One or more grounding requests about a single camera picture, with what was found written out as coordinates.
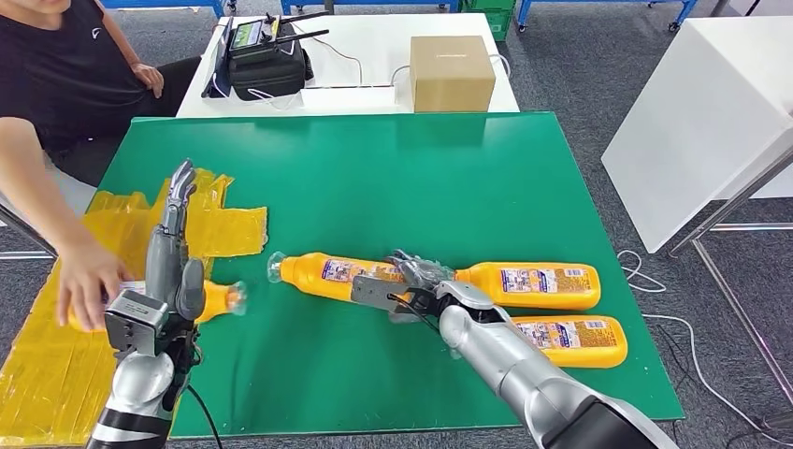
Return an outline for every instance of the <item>green table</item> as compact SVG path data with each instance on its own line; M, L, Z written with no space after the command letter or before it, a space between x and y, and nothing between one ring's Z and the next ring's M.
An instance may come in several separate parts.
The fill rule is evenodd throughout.
M201 326L192 384L223 435L517 425L426 326L268 283L275 251L590 264L603 296L589 312L620 321L628 356L569 373L651 418L683 417L554 114L141 121L100 188L153 200L188 156L236 179L226 207L270 208L264 252L214 266L215 282L252 287L248 313ZM172 436L209 434L185 395Z

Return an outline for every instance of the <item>metal rod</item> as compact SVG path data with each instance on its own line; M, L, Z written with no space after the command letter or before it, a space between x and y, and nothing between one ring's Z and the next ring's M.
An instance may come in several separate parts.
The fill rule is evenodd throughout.
M787 411L779 414L773 414L763 418L763 425L768 429L792 428L793 427L793 412Z
M53 248L52 245L44 240L43 237L39 236L33 227L31 227L20 217L16 216L16 214L14 214L2 204L0 204L0 221L9 227L22 232L28 239L32 240L36 245L40 246L42 250L49 253L52 257L58 256L58 253L55 252L55 248Z
M752 6L751 6L751 7L749 7L749 10L748 10L748 11L746 11L746 14L744 14L744 16L746 16L746 17L749 17L749 16L751 16L751 15L752 15L752 13L753 13L753 12L755 12L755 8L756 8L756 7L757 7L757 5L759 5L759 4L760 4L760 0L755 0L755 3L753 3L753 4L752 4Z
M0 253L0 260L52 259L45 251L6 251Z
M674 248L670 251L670 256L677 257L677 253L689 241L698 239L702 234L708 232L714 225L721 223L731 212L737 207L741 206L747 199L754 195L758 190L763 188L766 183L784 171L791 163L793 163L793 147L788 148L779 157L777 157L770 165L765 167L757 176L755 176L748 184L746 184L737 194L728 199L722 207L710 217L706 218L704 222L694 228L691 233L683 238Z
M760 351L760 355L762 355L769 369L771 369L771 374L773 374L774 379L776 379L776 382L782 388L782 393L785 395L785 398L787 398L787 402L793 405L793 385L790 384L790 381L785 376L785 373L782 372L781 368L779 368L779 364L776 363L776 359L773 357L771 350L763 340L763 337L757 331L757 328L752 323L752 320L749 319L749 315L746 314L741 302L738 300L735 294L732 293L727 281L716 267L713 259L711 259L711 255L708 254L702 243L698 239L694 239L691 240L691 244L694 245L694 249L696 249L697 253L699 253L699 257L702 258L702 262L705 263L705 267L707 267L708 271L711 272L711 275L714 277L719 289L727 298L727 302L729 302L729 305L735 311L735 314L738 315L738 319L741 320L741 324L743 325L743 328L746 329L746 333L749 334L752 342Z
M793 223L719 223L712 231L790 231Z

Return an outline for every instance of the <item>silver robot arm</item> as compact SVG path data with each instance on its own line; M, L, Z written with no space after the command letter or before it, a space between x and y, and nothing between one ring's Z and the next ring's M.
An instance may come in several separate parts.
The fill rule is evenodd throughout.
M441 282L440 335L547 449L677 448L642 412L571 378L475 286Z
M509 404L540 449L676 449L658 426L623 400L571 378L484 292L453 281L437 262L397 251L386 260L405 283L353 278L351 300L389 311L394 323L438 318L439 333ZM403 299L411 294L410 301Z
M105 310L108 339L120 362L86 448L165 446L190 369L200 363L195 318L204 310L204 268L188 258L184 238L194 179L190 161L171 178L163 219L151 232L146 254L146 295L124 290Z

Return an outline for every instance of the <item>cardboard box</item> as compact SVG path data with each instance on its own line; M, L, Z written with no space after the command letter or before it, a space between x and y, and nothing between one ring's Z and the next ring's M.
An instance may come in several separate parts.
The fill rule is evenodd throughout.
M481 36L413 36L415 112L487 112L496 74Z

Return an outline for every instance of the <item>yellow plastic sheet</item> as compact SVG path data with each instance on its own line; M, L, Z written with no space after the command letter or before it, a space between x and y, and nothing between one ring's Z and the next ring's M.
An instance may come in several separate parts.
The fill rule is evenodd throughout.
M186 237L190 256L205 262L262 251L267 209L224 210L232 179L196 171ZM167 186L150 208L141 193L98 192L85 225L118 254L136 279L143 278L149 235L160 221ZM115 368L107 334L55 324L60 261L38 293L0 371L0 446L84 444L105 405Z

